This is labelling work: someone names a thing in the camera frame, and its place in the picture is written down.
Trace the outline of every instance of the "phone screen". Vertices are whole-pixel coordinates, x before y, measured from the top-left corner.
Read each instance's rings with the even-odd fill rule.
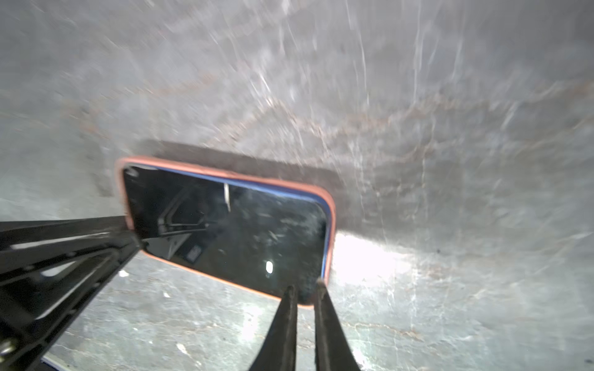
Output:
[[[149,255],[277,297],[297,285],[299,303],[311,304],[330,233],[315,195],[134,164],[122,171]]]

